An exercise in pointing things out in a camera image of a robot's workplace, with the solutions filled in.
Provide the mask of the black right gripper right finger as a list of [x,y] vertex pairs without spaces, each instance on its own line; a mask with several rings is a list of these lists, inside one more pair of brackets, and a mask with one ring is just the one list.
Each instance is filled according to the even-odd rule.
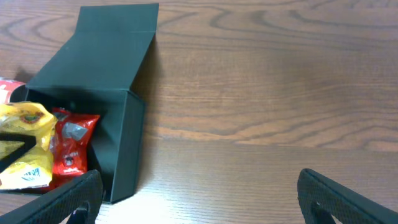
[[305,223],[397,223],[397,212],[312,169],[301,170],[297,192]]

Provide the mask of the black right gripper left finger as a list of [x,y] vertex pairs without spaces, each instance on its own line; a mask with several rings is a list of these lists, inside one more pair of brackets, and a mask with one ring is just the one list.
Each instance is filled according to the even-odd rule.
[[75,177],[35,200],[1,215],[1,223],[94,223],[103,201],[97,170]]

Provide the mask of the red chip bag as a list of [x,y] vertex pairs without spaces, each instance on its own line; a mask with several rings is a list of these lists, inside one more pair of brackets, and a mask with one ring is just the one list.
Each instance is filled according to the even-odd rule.
[[42,190],[53,190],[88,171],[87,147],[100,116],[54,108],[58,119],[52,140],[52,180]]

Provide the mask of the yellow snack bag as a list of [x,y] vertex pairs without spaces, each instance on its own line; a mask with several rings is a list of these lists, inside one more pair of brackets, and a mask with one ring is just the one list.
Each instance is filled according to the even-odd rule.
[[1,105],[1,190],[46,187],[57,118],[40,103]]

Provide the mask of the black gift box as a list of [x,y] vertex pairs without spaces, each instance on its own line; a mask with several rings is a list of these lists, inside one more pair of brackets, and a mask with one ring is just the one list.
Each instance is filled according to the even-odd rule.
[[131,90],[156,33],[159,5],[83,6],[72,37],[14,96],[48,110],[100,116],[88,167],[100,172],[106,203],[135,194],[144,102]]

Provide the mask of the red soda can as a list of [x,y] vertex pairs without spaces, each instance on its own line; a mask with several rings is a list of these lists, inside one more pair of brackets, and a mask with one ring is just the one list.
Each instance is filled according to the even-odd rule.
[[17,103],[25,100],[27,89],[25,83],[8,78],[0,79],[1,104]]

